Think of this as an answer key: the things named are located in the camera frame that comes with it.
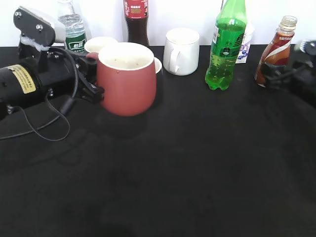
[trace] screw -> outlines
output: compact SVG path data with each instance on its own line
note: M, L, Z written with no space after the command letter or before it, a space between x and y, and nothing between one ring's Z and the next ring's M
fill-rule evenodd
M22 16L22 13L20 11L16 11L14 13L14 16L17 16L17 17L21 17Z
M38 31L42 31L43 30L43 25L40 25L40 24L36 25L36 29Z
M48 96L50 96L50 97L54 96L54 91L52 88L48 89Z
M10 106L10 105L8 105L8 106L6 106L6 111L7 111L7 113L9 114L9 115L11 115L12 113L13 113L13 107L12 106Z

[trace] plastic bottle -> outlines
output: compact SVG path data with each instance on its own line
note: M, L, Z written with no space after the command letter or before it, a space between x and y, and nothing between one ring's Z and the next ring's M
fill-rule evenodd
M147 37L148 0L124 0L128 42L149 46Z
M245 0L227 0L216 18L210 66L205 76L211 90L226 90L232 82L246 25Z
M74 52L83 52L86 43L83 20L75 13L73 0L58 0L58 20L66 27L65 48Z
M265 87L266 79L261 72L264 63L270 63L278 66L288 64L290 57L291 41L295 34L297 19L294 16L284 16L279 28L276 30L276 35L267 46L262 54L259 62L255 80L258 85Z

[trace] white mug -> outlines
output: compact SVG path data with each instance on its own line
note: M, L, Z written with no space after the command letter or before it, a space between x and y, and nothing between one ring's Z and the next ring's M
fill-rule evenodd
M113 43L117 43L118 41L111 37L101 36L89 39L87 43L84 45L84 49L88 53L98 53L105 46L108 46Z
M198 68L199 34L188 28L176 28L166 35L163 66L178 76L192 74Z

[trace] water bottle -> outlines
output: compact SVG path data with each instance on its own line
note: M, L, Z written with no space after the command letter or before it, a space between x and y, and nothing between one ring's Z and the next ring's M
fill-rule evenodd
M58 0L58 20L66 27L65 48L74 52L83 52L86 43L83 20L75 13L73 0Z

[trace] cup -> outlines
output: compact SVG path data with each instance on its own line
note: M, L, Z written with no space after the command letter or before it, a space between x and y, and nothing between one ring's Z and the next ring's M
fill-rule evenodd
M198 68L199 34L188 28L176 28L166 35L163 66L178 76L186 76Z
M84 49L88 52L88 53L98 53L100 52L100 50L108 45L117 43L118 41L114 38L111 37L95 37L92 39L89 39L85 45L84 45Z
M136 43L116 43L103 47L98 59L97 85L105 89L102 106L119 116L135 116L146 111L154 102L157 76L161 62L153 52Z

